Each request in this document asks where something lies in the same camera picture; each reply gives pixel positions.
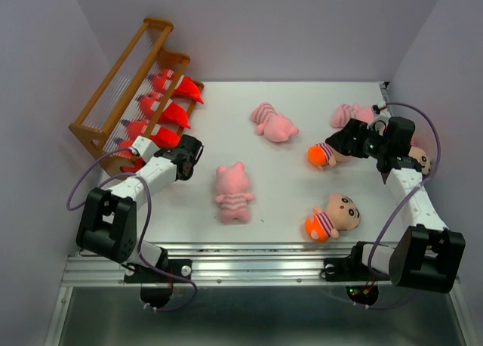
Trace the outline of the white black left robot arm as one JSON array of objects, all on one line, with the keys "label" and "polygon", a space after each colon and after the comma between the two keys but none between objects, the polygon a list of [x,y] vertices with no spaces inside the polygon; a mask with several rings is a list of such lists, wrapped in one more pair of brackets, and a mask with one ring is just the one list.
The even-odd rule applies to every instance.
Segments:
[{"label": "white black left robot arm", "polygon": [[107,189],[95,187],[86,200],[66,207],[82,209],[76,245],[123,265],[137,265],[152,281],[165,278],[190,284],[192,281],[169,272],[168,252],[144,239],[152,214],[152,196],[175,181],[187,181],[194,172],[204,146],[187,134],[172,149],[158,147],[154,141],[139,136],[121,151],[141,157],[145,164],[134,173],[113,178],[124,180]]}]

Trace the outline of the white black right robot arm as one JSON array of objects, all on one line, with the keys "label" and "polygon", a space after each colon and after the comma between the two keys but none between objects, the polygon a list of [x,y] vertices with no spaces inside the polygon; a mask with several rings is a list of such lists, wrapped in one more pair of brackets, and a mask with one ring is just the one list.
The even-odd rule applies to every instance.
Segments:
[{"label": "white black right robot arm", "polygon": [[326,142],[337,152],[377,161],[383,183],[390,189],[398,206],[390,215],[399,216],[406,229],[397,246],[359,242],[347,260],[349,273],[364,278],[374,272],[394,286],[448,293],[466,246],[463,234],[449,230],[435,211],[425,184],[420,163],[410,157],[415,124],[410,119],[390,117],[379,132],[373,125],[350,119]]}]

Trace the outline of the pink striped pig plush front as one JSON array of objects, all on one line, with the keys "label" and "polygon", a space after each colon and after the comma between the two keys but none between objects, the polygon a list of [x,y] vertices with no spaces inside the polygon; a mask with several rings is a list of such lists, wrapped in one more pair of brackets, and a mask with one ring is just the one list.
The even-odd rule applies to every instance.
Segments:
[{"label": "pink striped pig plush front", "polygon": [[216,169],[215,203],[220,207],[219,220],[222,224],[239,221],[246,224],[251,219],[248,203],[254,199],[249,192],[250,179],[243,162],[232,166],[220,165]]}]

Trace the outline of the red shark plush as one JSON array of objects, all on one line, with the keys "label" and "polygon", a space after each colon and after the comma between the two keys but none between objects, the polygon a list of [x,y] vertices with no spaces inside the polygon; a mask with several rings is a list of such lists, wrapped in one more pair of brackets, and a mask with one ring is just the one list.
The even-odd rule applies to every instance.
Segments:
[{"label": "red shark plush", "polygon": [[120,151],[122,148],[130,148],[132,147],[134,141],[133,140],[124,140],[120,137],[117,137],[114,140],[115,144],[117,145],[117,149],[119,150],[116,155],[122,158],[126,158],[129,161],[129,165],[123,165],[120,167],[120,171],[123,173],[135,173],[146,164],[142,157],[133,154],[131,151]]},{"label": "red shark plush", "polygon": [[[148,75],[148,80],[155,91],[165,94],[171,86],[175,72],[171,69],[159,70],[157,73],[151,73]],[[190,100],[194,100],[199,103],[204,103],[202,99],[201,90],[194,83],[194,81],[185,75],[181,75],[172,93],[175,97],[184,97]]]},{"label": "red shark plush", "polygon": [[[144,134],[148,127],[149,122],[146,120],[121,120],[121,124],[124,126],[128,138],[130,140],[135,140],[137,137]],[[158,147],[162,148],[173,148],[176,147],[180,142],[180,136],[174,131],[161,127],[160,125],[155,125],[153,132],[148,136],[148,138],[153,141]]]},{"label": "red shark plush", "polygon": [[[151,91],[145,94],[141,94],[136,98],[140,112],[147,118],[151,119],[159,105],[163,95],[161,93]],[[162,114],[158,119],[158,124],[165,122],[174,123],[182,128],[191,129],[189,124],[189,117],[187,111],[181,106],[176,104],[172,99],[169,99]]]}]

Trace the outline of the pink striped pig plush back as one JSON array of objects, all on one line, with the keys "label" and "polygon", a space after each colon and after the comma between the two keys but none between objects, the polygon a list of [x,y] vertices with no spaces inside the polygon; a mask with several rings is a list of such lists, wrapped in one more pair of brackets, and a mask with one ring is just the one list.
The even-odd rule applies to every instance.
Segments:
[{"label": "pink striped pig plush back", "polygon": [[261,103],[251,113],[250,119],[257,125],[256,133],[274,143],[286,142],[299,134],[299,129],[293,122],[282,113],[277,112],[268,102]]}]

